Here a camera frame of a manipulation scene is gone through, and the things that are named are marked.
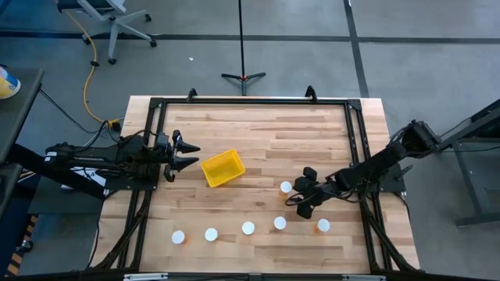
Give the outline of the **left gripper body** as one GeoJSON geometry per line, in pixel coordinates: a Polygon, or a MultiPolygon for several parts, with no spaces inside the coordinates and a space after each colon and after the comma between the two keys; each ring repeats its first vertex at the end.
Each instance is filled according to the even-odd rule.
{"type": "Polygon", "coordinates": [[[180,140],[180,131],[174,130],[172,137],[173,137],[172,142],[169,142],[170,146],[168,147],[167,151],[162,152],[159,151],[158,149],[155,149],[154,147],[155,161],[160,164],[166,164],[166,167],[163,171],[163,175],[168,182],[173,182],[175,180],[174,172],[176,170],[171,169],[171,162],[173,158],[177,156],[177,142],[180,140]]]}

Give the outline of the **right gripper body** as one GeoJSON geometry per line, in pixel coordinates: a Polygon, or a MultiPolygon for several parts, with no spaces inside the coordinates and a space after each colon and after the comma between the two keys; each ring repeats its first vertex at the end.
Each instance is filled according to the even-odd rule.
{"type": "Polygon", "coordinates": [[[314,208],[334,196],[334,181],[327,176],[323,183],[318,182],[317,171],[308,166],[303,169],[303,176],[308,180],[304,189],[303,215],[311,219],[314,208]]]}

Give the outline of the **yellow plastic basket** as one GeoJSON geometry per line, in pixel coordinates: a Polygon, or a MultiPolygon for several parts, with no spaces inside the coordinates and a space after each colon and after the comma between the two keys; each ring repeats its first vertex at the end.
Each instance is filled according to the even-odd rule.
{"type": "Polygon", "coordinates": [[[219,187],[245,173],[245,167],[234,149],[205,160],[201,167],[210,187],[219,187]]]}

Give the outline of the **white paper pack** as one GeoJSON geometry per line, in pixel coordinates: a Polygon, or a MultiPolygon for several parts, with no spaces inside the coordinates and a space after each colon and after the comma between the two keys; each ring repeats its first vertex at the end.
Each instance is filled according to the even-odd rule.
{"type": "Polygon", "coordinates": [[[74,167],[70,169],[72,172],[85,177],[88,180],[96,182],[100,186],[104,187],[106,183],[106,179],[97,174],[98,169],[96,168],[85,168],[85,167],[74,167]]]}

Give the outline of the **black tripod stand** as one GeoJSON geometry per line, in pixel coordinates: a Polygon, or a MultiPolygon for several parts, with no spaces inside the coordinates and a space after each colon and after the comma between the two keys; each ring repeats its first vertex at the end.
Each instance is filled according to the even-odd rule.
{"type": "Polygon", "coordinates": [[[240,44],[240,55],[241,55],[241,74],[233,75],[229,73],[222,73],[221,77],[224,79],[237,80],[241,85],[241,95],[247,95],[247,84],[250,80],[255,78],[262,78],[266,76],[265,72],[254,73],[251,75],[246,75],[245,72],[245,47],[244,47],[244,35],[243,35],[243,20],[242,20],[242,6],[241,0],[237,0],[238,6],[238,27],[239,27],[239,44],[240,44]]]}

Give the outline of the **black metal beam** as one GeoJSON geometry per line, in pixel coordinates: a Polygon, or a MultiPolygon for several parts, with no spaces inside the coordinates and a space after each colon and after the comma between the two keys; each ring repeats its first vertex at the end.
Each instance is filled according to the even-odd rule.
{"type": "Polygon", "coordinates": [[[75,190],[84,192],[103,200],[105,198],[104,188],[71,170],[59,171],[45,164],[44,158],[37,153],[19,145],[14,144],[6,156],[8,162],[21,164],[25,169],[35,172],[41,176],[47,177],[58,183],[72,187],[75,190]]]}

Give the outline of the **grey office chair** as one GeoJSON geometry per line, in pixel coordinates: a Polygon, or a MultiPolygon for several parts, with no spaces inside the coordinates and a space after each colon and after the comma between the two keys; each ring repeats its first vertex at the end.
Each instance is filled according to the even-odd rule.
{"type": "Polygon", "coordinates": [[[101,24],[109,26],[109,50],[108,63],[114,65],[116,59],[114,52],[116,42],[121,31],[127,31],[140,39],[149,42],[152,48],[157,46],[155,39],[140,32],[129,25],[130,22],[143,18],[145,22],[151,22],[152,18],[148,10],[142,9],[137,12],[128,12],[125,7],[126,0],[56,0],[56,7],[60,13],[73,11],[83,11],[92,19],[101,24]]]}

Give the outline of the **dark grey desk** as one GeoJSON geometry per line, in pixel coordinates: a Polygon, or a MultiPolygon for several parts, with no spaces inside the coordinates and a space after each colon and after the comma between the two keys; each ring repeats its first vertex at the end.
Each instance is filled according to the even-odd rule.
{"type": "Polygon", "coordinates": [[[16,143],[45,74],[42,68],[9,67],[7,71],[20,81],[20,90],[0,100],[0,164],[16,143]]]}

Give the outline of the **yellow black striped tape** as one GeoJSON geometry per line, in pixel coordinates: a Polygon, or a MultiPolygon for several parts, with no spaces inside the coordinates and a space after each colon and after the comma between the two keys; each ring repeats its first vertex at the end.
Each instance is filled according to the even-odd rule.
{"type": "Polygon", "coordinates": [[[22,227],[15,235],[14,248],[7,255],[7,264],[5,267],[4,277],[17,276],[24,256],[33,250],[34,242],[32,236],[34,228],[38,222],[38,215],[27,215],[22,227]]]}

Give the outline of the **yellow blue canister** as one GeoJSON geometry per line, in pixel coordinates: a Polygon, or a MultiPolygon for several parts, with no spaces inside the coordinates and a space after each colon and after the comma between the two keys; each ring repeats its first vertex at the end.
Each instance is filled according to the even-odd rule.
{"type": "Polygon", "coordinates": [[[11,98],[19,92],[20,88],[20,81],[0,66],[0,99],[11,98]]]}

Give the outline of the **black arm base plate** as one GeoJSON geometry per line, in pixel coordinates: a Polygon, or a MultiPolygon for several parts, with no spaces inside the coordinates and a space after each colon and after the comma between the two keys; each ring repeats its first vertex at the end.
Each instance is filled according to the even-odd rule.
{"type": "Polygon", "coordinates": [[[381,164],[359,164],[348,171],[356,188],[363,193],[405,191],[404,172],[401,166],[381,164]]]}
{"type": "Polygon", "coordinates": [[[160,164],[139,162],[126,158],[112,169],[100,169],[97,174],[105,179],[109,190],[145,190],[157,188],[160,164]]]}

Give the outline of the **black aluminium table frame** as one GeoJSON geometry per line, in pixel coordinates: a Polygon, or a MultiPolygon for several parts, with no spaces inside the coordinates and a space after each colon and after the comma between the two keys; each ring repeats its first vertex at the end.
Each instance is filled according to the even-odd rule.
{"type": "Polygon", "coordinates": [[[149,96],[130,99],[125,134],[163,121],[167,133],[179,130],[201,148],[200,161],[236,150],[245,173],[210,187],[194,164],[172,183],[160,179],[140,231],[144,242],[130,246],[127,263],[142,272],[234,281],[267,273],[363,274],[371,261],[387,263],[377,237],[366,236],[356,200],[331,199],[311,219],[302,219],[280,196],[280,184],[299,177],[306,166],[323,180],[382,150],[389,132],[380,99],[165,97],[156,109],[150,102],[149,96]],[[284,230],[274,228],[277,216],[286,218],[284,230]],[[327,233],[315,232],[319,219],[330,222],[327,233]],[[241,230],[247,221],[255,224],[249,236],[241,230]],[[211,227],[219,235],[208,242],[205,231],[211,227]],[[186,234],[183,244],[172,242],[175,230],[186,234]]]}

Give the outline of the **black metal desk frame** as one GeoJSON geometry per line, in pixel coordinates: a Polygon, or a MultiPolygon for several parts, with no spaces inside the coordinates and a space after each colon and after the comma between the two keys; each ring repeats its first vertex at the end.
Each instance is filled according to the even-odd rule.
{"type": "Polygon", "coordinates": [[[439,149],[456,157],[473,206],[456,225],[500,222],[500,204],[491,202],[493,193],[500,195],[500,99],[451,129],[439,149]]]}

